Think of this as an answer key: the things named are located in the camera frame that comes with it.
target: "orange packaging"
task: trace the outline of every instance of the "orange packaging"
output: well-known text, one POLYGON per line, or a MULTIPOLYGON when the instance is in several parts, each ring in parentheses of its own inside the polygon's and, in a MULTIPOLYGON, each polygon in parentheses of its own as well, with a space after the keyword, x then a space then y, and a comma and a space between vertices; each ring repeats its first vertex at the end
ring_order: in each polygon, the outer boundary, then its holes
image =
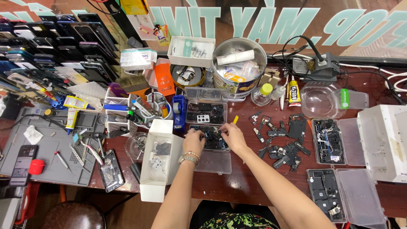
POLYGON ((158 92, 164 96, 175 94, 174 81, 170 73, 170 64, 159 64, 154 68, 158 92))

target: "stool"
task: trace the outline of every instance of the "stool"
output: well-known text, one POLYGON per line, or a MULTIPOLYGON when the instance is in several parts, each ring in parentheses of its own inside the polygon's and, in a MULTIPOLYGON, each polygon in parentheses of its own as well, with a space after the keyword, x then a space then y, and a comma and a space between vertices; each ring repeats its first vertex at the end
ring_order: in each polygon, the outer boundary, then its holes
POLYGON ((93 204, 66 201, 50 211, 42 229, 106 229, 106 220, 93 204))

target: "hand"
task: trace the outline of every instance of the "hand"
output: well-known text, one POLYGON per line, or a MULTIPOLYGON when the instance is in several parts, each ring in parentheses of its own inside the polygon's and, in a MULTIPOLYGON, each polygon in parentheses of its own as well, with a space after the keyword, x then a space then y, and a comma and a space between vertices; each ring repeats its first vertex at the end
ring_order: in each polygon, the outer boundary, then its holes
POLYGON ((200 130, 196 131, 195 129, 190 129, 185 136, 184 143, 182 147, 184 147, 184 153, 191 151, 192 153, 198 155, 199 157, 202 154, 202 150, 204 149, 206 138, 202 138, 199 140, 200 136, 205 136, 204 133, 200 130))
POLYGON ((229 148, 239 157, 242 157, 242 154, 247 151, 246 149, 248 147, 239 127, 234 123, 225 123, 220 130, 222 131, 222 138, 228 144, 229 148))

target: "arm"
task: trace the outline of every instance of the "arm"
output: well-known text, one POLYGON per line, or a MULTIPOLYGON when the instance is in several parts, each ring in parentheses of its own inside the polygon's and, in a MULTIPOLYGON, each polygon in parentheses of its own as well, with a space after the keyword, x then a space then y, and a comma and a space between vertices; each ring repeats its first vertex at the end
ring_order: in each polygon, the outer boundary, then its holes
MULTIPOLYGON (((191 129, 185 137, 184 152, 191 151, 201 156, 205 145, 205 138, 202 131, 191 129)), ((192 161, 184 160, 179 166, 177 175, 168 190, 157 215, 155 216, 152 229, 188 229, 189 211, 191 208, 192 176, 195 164, 192 161)))
POLYGON ((233 123, 221 127, 228 146, 245 163, 270 202, 291 229, 334 229, 328 217, 302 191, 247 147, 242 131, 233 123))

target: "gray silicone repair mat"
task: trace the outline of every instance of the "gray silicone repair mat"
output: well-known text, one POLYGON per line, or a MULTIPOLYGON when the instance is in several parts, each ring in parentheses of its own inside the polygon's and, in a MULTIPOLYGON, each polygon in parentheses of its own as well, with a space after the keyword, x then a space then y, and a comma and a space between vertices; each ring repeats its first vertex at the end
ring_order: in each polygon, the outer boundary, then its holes
MULTIPOLYGON (((17 120, 20 120, 24 115, 34 114, 34 109, 36 108, 21 108, 17 120)), ((68 111, 57 111, 57 117, 53 118, 53 120, 66 125, 67 114, 68 111)), ((96 159, 82 144, 75 146, 72 137, 76 132, 81 132, 84 129, 87 129, 86 133, 103 133, 105 130, 104 116, 104 114, 99 113, 79 112, 76 130, 70 135, 67 135, 65 130, 54 123, 38 117, 25 117, 19 124, 14 126, 11 131, 3 150, 4 158, 0 161, 0 174, 11 175, 20 147, 22 145, 31 145, 24 136, 24 132, 27 127, 34 125, 35 129, 44 135, 37 143, 39 147, 36 159, 44 160, 45 167, 40 175, 31 175, 31 180, 63 183, 67 185, 89 185, 96 159), (72 153, 69 147, 70 143, 82 158, 85 164, 83 167, 72 153), (65 168, 58 156, 54 155, 55 151, 60 151, 60 155, 67 162, 72 173, 65 168)), ((87 143, 87 141, 96 151, 99 149, 97 140, 83 139, 84 143, 87 143)))

